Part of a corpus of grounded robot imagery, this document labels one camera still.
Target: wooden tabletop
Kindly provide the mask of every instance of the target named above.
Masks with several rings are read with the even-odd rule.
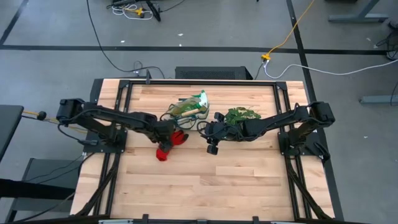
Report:
[[[115,79],[103,81],[99,105],[113,108],[118,83]],[[295,103],[307,104],[302,82],[287,82],[287,88],[292,108]],[[262,118],[277,114],[271,87],[236,85],[134,85],[129,112],[160,117],[169,104],[201,90],[206,91],[210,102],[209,121],[215,112],[226,114],[237,106],[250,108]],[[221,141],[214,156],[206,152],[207,143],[196,131],[188,131],[188,140],[174,147],[167,161],[159,162],[155,157],[157,145],[142,134],[128,131],[111,217],[142,218],[146,213],[154,219],[252,220],[258,216],[260,220],[293,220],[277,132],[269,131],[253,142]],[[96,190],[103,156],[95,154],[83,164],[71,214],[78,212]],[[325,213],[334,217],[321,160],[302,156],[302,164],[308,191]],[[301,194],[296,191],[303,217]]]

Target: gray floor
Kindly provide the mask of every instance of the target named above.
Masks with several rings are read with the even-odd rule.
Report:
[[[21,2],[0,0],[0,33]],[[130,21],[115,16],[105,9],[108,4],[105,0],[90,2],[103,45],[273,47],[284,40],[292,27],[286,3],[280,0],[260,0],[259,3],[254,0],[187,0],[165,12],[160,24],[155,20]],[[159,4],[167,7],[176,2],[164,0]],[[309,2],[294,1],[297,16]],[[355,12],[366,2],[351,5],[315,1],[299,25],[304,47],[373,50],[374,44],[389,32],[385,24],[327,22],[327,15]],[[393,15],[397,9],[398,2],[381,1],[373,11]],[[97,45],[85,1],[79,0],[67,3],[30,0],[5,44]],[[295,49],[294,38],[284,47]],[[133,61],[140,60],[145,66],[160,67],[166,77],[174,77],[176,66],[243,65],[255,74],[261,53],[108,52],[108,55],[122,68],[131,68]],[[307,54],[307,59],[311,67],[333,72],[387,62],[377,55]],[[278,75],[291,63],[300,63],[298,54],[272,54],[269,73]],[[398,64],[394,64],[345,77],[311,73],[318,100],[329,102],[336,116],[336,123],[325,131],[343,213],[348,221],[394,223],[398,219],[397,108],[358,103],[363,95],[391,94],[398,81],[397,68]],[[158,71],[151,73],[160,78]],[[27,110],[44,110],[54,115],[61,98],[88,100],[94,78],[127,75],[115,70],[98,51],[0,50],[0,103],[23,105]],[[259,79],[268,78],[261,72]],[[303,72],[301,68],[291,68],[281,80],[303,80]],[[75,159],[81,149],[77,142],[63,137],[51,124],[22,120],[0,163],[0,177],[20,180],[30,157]],[[0,221],[10,204],[11,200],[1,199]]]

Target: black metal frame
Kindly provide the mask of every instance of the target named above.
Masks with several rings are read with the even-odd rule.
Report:
[[[90,101],[93,102],[97,102],[98,101],[98,97],[99,97],[99,93],[100,93],[100,89],[102,88],[102,79],[97,79],[95,80],[95,84],[93,85],[93,88],[91,90],[91,95],[90,95]],[[145,85],[147,84],[147,82],[145,80],[120,80],[119,81],[119,88],[118,88],[118,94],[116,97],[116,102],[115,102],[115,109],[118,110],[120,107],[120,101],[121,101],[121,97],[122,97],[122,92],[123,92],[123,88],[127,88],[127,95],[126,95],[126,102],[124,104],[124,112],[128,112],[128,107],[129,107],[129,102],[130,102],[130,96],[132,93],[132,86],[133,85]],[[277,110],[277,114],[281,114],[282,113],[282,105],[280,103],[280,96],[279,96],[279,90],[282,91],[283,94],[283,98],[284,98],[284,102],[285,102],[285,110],[290,110],[290,101],[289,101],[289,95],[287,92],[287,85],[286,82],[245,82],[245,81],[231,81],[231,80],[151,80],[150,84],[153,85],[243,85],[243,86],[269,86],[273,88],[274,91],[274,99],[275,99],[275,106],[276,106],[276,110]],[[280,132],[284,133],[285,132],[285,128],[282,127],[280,128]],[[290,159],[289,156],[284,156],[285,157],[285,163],[286,163],[286,169],[288,170],[289,167],[292,167],[292,161]],[[116,154],[115,155],[115,159],[117,159],[117,165],[119,165],[119,160],[120,160],[120,154]],[[104,163],[103,163],[103,168],[101,171],[101,178],[100,178],[100,183],[103,181],[104,177],[106,176],[106,172],[107,172],[107,168],[108,168],[108,163],[109,163],[109,154],[106,154],[104,157]],[[304,177],[304,173],[303,173],[303,167],[302,167],[302,161],[300,158],[300,155],[295,156],[295,163],[296,163],[296,167],[297,167],[297,176],[300,179],[302,186],[305,188],[305,177]],[[331,173],[333,173],[333,170],[329,170],[332,169],[331,167],[325,167],[325,174],[326,177],[328,175],[330,175]],[[291,202],[292,202],[292,211],[294,214],[294,219],[300,220],[302,219],[300,217],[300,212],[299,212],[299,205],[297,202],[297,194],[296,194],[296,190],[295,190],[295,184],[294,181],[292,180],[292,178],[289,176],[289,173],[287,175],[288,177],[288,182],[289,182],[289,191],[290,191],[290,197],[291,197]],[[107,204],[106,204],[106,215],[110,215],[111,214],[111,209],[112,209],[112,201],[113,201],[113,195],[114,195],[114,189],[115,189],[115,183],[116,183],[116,176],[113,177],[111,184],[109,186],[109,195],[108,195],[108,199],[107,199]],[[309,202],[307,201],[307,199],[303,196],[302,197],[303,200],[303,204],[304,204],[304,210],[305,210],[305,218],[306,219],[311,219],[312,218],[312,213],[311,213],[311,208],[309,206]],[[94,215],[98,215],[99,210],[100,210],[100,203],[101,203],[101,198],[97,201],[96,205],[95,205],[95,209],[94,209]],[[190,220],[161,220],[161,222],[173,222],[173,223],[178,223],[178,222],[189,222]],[[160,222],[160,220],[150,220],[150,222]],[[231,223],[231,221],[211,221],[211,222],[228,222]],[[247,221],[247,222],[238,222],[238,221],[232,221],[233,223],[253,223],[254,221]]]

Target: red object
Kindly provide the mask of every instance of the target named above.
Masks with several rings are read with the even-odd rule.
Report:
[[[178,146],[184,143],[188,139],[188,134],[184,134],[183,131],[176,131],[172,134],[171,141],[173,146]],[[167,155],[170,153],[171,149],[168,152],[162,151],[160,148],[156,150],[156,158],[159,161],[166,161]]]

